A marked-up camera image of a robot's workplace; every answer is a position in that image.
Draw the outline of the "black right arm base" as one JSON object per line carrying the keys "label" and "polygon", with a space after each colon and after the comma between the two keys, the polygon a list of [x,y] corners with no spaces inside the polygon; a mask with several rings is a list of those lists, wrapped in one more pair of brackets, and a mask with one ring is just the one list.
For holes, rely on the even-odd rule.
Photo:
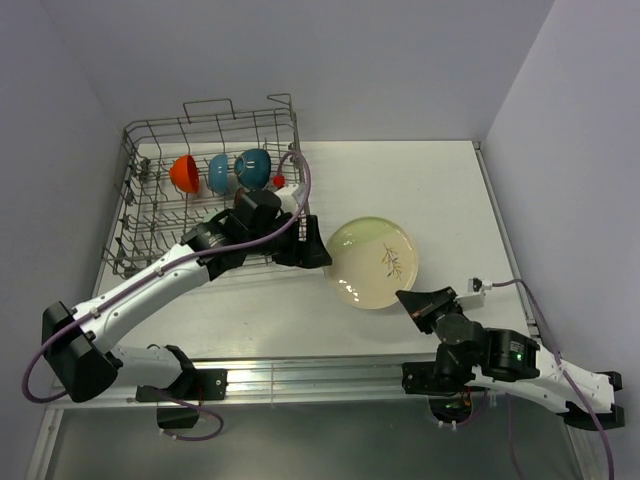
{"label": "black right arm base", "polygon": [[447,384],[434,374],[435,363],[405,362],[401,365],[401,386],[407,395],[452,397],[465,392],[484,392],[486,388],[466,386],[463,384]]}

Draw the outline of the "red floral plate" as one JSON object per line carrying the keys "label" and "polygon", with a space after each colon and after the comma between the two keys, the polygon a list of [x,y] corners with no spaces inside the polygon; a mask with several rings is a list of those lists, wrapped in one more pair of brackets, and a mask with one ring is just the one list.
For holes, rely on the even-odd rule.
{"label": "red floral plate", "polygon": [[234,196],[234,209],[245,210],[247,205],[247,191],[244,188],[239,188]]}

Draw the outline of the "dark blue bowl beige inside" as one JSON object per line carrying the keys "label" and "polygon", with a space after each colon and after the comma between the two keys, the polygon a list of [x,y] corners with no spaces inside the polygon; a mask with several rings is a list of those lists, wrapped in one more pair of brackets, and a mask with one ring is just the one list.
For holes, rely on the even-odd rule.
{"label": "dark blue bowl beige inside", "polygon": [[263,189],[271,174],[271,156],[260,148],[246,150],[235,159],[234,173],[245,189]]}

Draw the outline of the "orange bowl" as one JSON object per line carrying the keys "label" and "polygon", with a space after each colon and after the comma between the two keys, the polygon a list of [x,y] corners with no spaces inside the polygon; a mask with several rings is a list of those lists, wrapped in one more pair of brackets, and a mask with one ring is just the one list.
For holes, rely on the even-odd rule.
{"label": "orange bowl", "polygon": [[171,183],[187,194],[197,194],[200,189],[200,176],[195,159],[187,154],[175,160],[169,169]]}

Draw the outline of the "beige round plate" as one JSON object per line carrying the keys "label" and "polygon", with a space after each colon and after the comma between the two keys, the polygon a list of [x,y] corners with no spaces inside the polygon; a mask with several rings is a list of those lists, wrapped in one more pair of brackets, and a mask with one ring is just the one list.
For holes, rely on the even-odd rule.
{"label": "beige round plate", "polygon": [[419,256],[412,238],[396,223],[359,217],[339,227],[326,242],[332,264],[328,285],[346,304],[382,310],[398,302],[396,292],[413,287]]}

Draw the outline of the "light blue bowl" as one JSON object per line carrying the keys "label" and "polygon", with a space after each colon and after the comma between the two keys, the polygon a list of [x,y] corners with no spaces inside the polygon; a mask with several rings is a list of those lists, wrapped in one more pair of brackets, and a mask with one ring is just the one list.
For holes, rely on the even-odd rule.
{"label": "light blue bowl", "polygon": [[228,156],[225,153],[217,154],[209,161],[207,182],[209,189],[215,194],[229,194]]}

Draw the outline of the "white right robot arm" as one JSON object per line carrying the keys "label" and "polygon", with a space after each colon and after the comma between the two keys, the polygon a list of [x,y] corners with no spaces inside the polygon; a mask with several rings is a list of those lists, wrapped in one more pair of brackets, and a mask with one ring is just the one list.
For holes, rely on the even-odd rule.
{"label": "white right robot arm", "polygon": [[466,316],[484,306],[491,288],[474,278],[462,295],[451,287],[396,292],[418,330],[439,340],[433,361],[402,364],[404,392],[431,396],[494,389],[537,403],[573,428],[623,427],[625,412],[615,400],[622,389],[619,373],[582,369],[527,335],[485,327]]}

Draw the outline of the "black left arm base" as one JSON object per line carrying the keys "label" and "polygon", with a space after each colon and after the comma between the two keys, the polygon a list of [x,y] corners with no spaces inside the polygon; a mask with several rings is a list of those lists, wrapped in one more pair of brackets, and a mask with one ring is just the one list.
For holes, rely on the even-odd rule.
{"label": "black left arm base", "polygon": [[[196,369],[164,389],[138,386],[135,401],[157,404],[156,423],[163,434],[188,442],[209,440],[222,432],[224,420],[205,403],[225,399],[227,378],[226,369]],[[214,420],[217,426],[209,434],[187,435],[186,431],[194,429],[199,420]]]}

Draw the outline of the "grey wire dish rack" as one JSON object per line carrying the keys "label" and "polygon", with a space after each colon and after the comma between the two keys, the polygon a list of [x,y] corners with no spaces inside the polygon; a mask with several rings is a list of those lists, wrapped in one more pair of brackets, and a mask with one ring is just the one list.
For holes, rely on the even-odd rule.
{"label": "grey wire dish rack", "polygon": [[[121,142],[118,208],[101,260],[117,279],[128,279],[158,260],[192,226],[231,207],[238,182],[235,159],[251,148],[266,150],[272,160],[267,189],[273,178],[301,183],[304,170],[297,158],[286,159],[300,147],[296,113],[288,93],[271,94],[260,106],[241,109],[231,99],[190,101],[174,117],[128,124]],[[212,157],[228,156],[229,194],[209,189]],[[197,194],[177,189],[169,179],[176,159],[190,154],[200,176]]]}

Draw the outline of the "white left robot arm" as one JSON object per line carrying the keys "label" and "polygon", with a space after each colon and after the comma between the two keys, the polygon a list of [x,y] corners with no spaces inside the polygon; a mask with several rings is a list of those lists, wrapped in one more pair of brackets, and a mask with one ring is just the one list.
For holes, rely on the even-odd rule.
{"label": "white left robot arm", "polygon": [[301,269],[331,265],[318,219],[284,192],[249,191],[234,205],[189,230],[159,260],[114,289],[73,308],[57,302],[43,313],[43,356],[75,403],[116,384],[152,397],[191,394],[197,369],[178,347],[126,348],[120,340],[185,293],[261,255]]}

